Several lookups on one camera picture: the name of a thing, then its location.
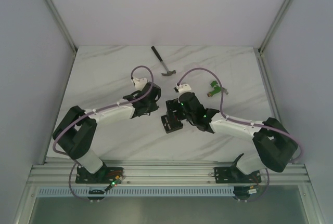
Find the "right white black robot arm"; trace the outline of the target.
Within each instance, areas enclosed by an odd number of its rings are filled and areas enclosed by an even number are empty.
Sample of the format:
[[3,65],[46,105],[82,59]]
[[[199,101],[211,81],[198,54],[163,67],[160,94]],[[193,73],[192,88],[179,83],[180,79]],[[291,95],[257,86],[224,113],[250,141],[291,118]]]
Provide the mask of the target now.
[[166,101],[166,115],[162,119],[167,133],[182,129],[182,122],[187,121],[202,132],[251,141],[255,151],[238,155],[230,167],[230,175],[237,182],[244,181],[257,170],[283,172],[299,148],[277,119],[270,117],[264,122],[251,122],[222,116],[217,109],[205,108],[192,92]]

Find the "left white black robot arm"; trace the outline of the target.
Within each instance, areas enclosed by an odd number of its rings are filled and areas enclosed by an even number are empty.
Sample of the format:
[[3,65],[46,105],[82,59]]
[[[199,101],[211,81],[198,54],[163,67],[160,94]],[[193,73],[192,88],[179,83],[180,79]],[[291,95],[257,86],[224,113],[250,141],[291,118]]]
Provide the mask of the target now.
[[98,127],[150,115],[158,110],[160,97],[161,88],[148,82],[142,89],[124,96],[119,104],[105,110],[87,112],[79,106],[71,107],[55,129],[53,139],[65,155],[87,171],[93,183],[102,183],[107,175],[106,165],[91,148]]

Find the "black fuse box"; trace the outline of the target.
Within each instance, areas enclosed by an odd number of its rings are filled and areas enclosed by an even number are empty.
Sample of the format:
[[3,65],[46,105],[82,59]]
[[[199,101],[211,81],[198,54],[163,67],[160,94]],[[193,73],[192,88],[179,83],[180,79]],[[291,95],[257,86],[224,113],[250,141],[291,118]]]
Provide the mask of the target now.
[[183,128],[183,123],[176,116],[169,118],[167,115],[163,115],[161,116],[161,122],[167,134]]

